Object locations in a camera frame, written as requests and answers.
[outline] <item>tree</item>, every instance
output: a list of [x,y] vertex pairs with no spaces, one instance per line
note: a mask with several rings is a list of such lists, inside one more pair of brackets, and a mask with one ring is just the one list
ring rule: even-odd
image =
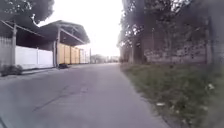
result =
[[54,0],[1,0],[1,14],[11,15],[10,20],[18,24],[32,22],[38,24],[52,13]]
[[192,0],[123,0],[124,15],[121,19],[122,31],[119,42],[124,44],[122,46],[132,47],[134,59],[144,58],[144,51],[141,51],[142,39],[150,36],[150,33],[154,35],[156,32],[159,38],[163,38],[163,41],[155,40],[151,52],[167,51],[170,57],[174,50],[184,45],[183,43],[199,42],[204,37],[195,38],[195,32],[198,33],[200,30],[202,35],[205,33],[203,23],[195,26],[197,21],[192,18],[193,16],[188,18],[190,24],[181,21],[181,18],[189,17],[185,12],[193,2]]

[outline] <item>shrub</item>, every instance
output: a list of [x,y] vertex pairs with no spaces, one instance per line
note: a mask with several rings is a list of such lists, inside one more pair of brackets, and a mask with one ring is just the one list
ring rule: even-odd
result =
[[69,67],[68,67],[67,64],[63,63],[63,64],[59,64],[59,65],[58,65],[58,68],[59,68],[59,69],[66,69],[66,68],[69,68]]
[[22,75],[23,68],[20,65],[13,66],[13,65],[4,65],[1,68],[2,76],[8,75]]

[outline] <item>roadside vegetation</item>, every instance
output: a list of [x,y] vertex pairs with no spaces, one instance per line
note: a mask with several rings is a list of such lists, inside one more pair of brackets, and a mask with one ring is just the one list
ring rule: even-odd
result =
[[222,77],[203,66],[122,64],[121,69],[163,119],[180,128],[201,127]]

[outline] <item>white wall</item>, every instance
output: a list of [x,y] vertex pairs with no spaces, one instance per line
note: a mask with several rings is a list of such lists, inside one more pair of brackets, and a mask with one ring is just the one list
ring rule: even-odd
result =
[[16,46],[16,65],[23,69],[53,67],[53,52]]

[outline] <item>roof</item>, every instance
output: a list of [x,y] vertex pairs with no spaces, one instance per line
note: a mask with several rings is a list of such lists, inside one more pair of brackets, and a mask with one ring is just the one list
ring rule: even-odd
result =
[[45,33],[45,36],[56,40],[57,39],[57,31],[58,31],[59,26],[61,26],[61,28],[63,28],[64,30],[66,30],[70,34],[77,37],[78,41],[80,39],[85,44],[90,42],[89,37],[87,36],[84,27],[82,25],[79,25],[79,24],[59,20],[59,21],[52,22],[52,23],[49,23],[47,25],[44,25],[44,26],[41,27],[41,29],[42,29],[43,33]]

